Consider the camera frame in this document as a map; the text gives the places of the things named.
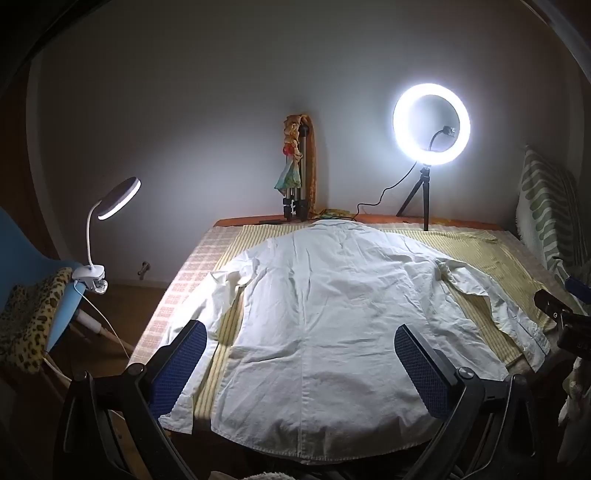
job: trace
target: leopard print fabric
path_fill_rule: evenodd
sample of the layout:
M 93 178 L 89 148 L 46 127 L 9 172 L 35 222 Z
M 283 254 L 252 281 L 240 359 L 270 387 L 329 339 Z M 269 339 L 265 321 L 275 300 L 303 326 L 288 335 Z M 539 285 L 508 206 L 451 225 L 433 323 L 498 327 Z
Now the leopard print fabric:
M 39 371 L 57 305 L 72 277 L 72 269 L 59 269 L 40 282 L 15 285 L 0 312 L 0 362 L 24 372 Z

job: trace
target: shirt sleeve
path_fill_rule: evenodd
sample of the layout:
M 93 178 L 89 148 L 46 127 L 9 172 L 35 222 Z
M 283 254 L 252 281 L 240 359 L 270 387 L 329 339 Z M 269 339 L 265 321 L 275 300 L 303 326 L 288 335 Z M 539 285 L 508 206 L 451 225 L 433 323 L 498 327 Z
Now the shirt sleeve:
M 411 238 L 405 237 L 404 245 L 413 254 L 433 260 L 441 275 L 460 292 L 484 297 L 491 308 L 496 327 L 511 337 L 534 372 L 540 369 L 550 352 L 550 343 L 539 325 L 519 308 L 496 280 L 465 262 L 448 257 Z
M 175 311 L 160 346 L 169 345 L 190 319 L 205 325 L 207 342 L 203 355 L 170 413 L 160 417 L 160 424 L 175 432 L 191 433 L 193 429 L 193 394 L 213 358 L 223 315 L 230 309 L 241 287 L 254 277 L 260 265 L 258 255 L 265 245 L 249 249 L 220 270 L 207 274 L 203 281 Z

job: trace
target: tripod leg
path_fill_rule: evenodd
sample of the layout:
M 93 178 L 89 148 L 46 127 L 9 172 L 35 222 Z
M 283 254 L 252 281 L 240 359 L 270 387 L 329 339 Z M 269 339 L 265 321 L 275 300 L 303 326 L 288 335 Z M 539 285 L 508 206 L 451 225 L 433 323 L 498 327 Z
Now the tripod leg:
M 429 177 L 423 181 L 423 230 L 429 230 Z
M 402 214 L 404 213 L 404 209 L 408 206 L 408 204 L 410 203 L 410 201 L 413 199 L 414 194 L 418 191 L 418 188 L 422 185 L 423 183 L 423 177 L 421 177 L 419 179 L 418 182 L 416 182 L 416 184 L 414 185 L 412 191 L 410 192 L 410 194 L 408 195 L 407 199 L 404 200 L 404 203 L 402 204 L 402 206 L 400 207 L 400 210 L 398 211 L 398 213 L 396 214 L 397 217 L 402 216 Z

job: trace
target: ring light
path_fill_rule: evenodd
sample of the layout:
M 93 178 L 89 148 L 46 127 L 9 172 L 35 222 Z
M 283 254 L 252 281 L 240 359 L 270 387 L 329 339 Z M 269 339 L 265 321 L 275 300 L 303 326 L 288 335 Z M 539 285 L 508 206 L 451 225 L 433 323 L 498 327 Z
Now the ring light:
M 419 98 L 425 95 L 437 95 L 447 100 L 454 107 L 460 121 L 459 133 L 456 142 L 443 152 L 427 151 L 422 149 L 414 140 L 408 128 L 410 111 Z M 400 149 L 413 160 L 427 165 L 441 165 L 451 162 L 456 158 L 468 143 L 470 137 L 470 118 L 468 110 L 451 90 L 435 83 L 422 83 L 409 88 L 402 94 L 394 108 L 394 134 Z

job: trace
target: white shirt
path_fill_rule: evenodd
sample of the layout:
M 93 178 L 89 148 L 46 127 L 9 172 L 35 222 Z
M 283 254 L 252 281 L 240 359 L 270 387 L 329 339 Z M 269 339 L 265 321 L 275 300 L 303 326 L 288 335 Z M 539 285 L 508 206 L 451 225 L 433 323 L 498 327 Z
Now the white shirt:
M 550 351 L 547 339 L 490 276 L 404 235 L 323 220 L 241 253 L 183 303 L 163 344 L 195 318 L 207 328 L 207 346 L 161 424 L 191 432 L 192 395 L 217 345 L 220 319 L 246 285 L 242 326 L 213 405 L 214 432 L 265 453 L 314 461 L 427 441 L 439 423 L 394 351 L 401 324 L 412 323 L 456 367 L 495 380 L 508 374 L 444 277 L 486 297 L 497 327 L 539 369 Z

